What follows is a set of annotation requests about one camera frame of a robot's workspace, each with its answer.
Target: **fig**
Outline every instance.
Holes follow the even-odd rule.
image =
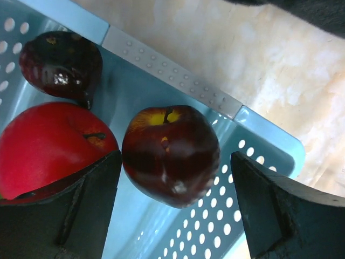
[[[74,32],[50,31],[24,45],[19,66],[24,78],[39,91],[91,109],[103,60],[90,40]]]

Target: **table surface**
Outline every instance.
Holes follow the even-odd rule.
[[[345,197],[344,39],[270,5],[74,1],[297,137],[297,180]],[[246,243],[233,258],[250,258]]]

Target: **dark fruit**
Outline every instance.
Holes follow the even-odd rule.
[[[24,78],[38,90],[91,109],[103,60],[96,45],[73,32],[46,32],[27,42],[19,58]]]
[[[219,167],[219,143],[206,118],[190,106],[147,108],[127,128],[122,161],[143,193],[185,208],[212,186]]]

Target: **red apple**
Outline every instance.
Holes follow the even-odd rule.
[[[146,195],[176,208],[203,197],[219,167],[219,143],[206,118],[187,105],[151,107],[130,122],[123,167]]]
[[[34,106],[0,136],[0,194],[14,199],[117,149],[112,131],[90,111],[61,102]]]

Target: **black object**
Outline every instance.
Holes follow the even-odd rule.
[[[252,258],[345,257],[345,198],[276,173],[246,155],[231,170]]]
[[[344,0],[227,0],[245,5],[275,5],[327,32],[345,38]]]
[[[21,199],[2,200],[0,258],[101,258],[121,164],[120,151],[114,151]]]

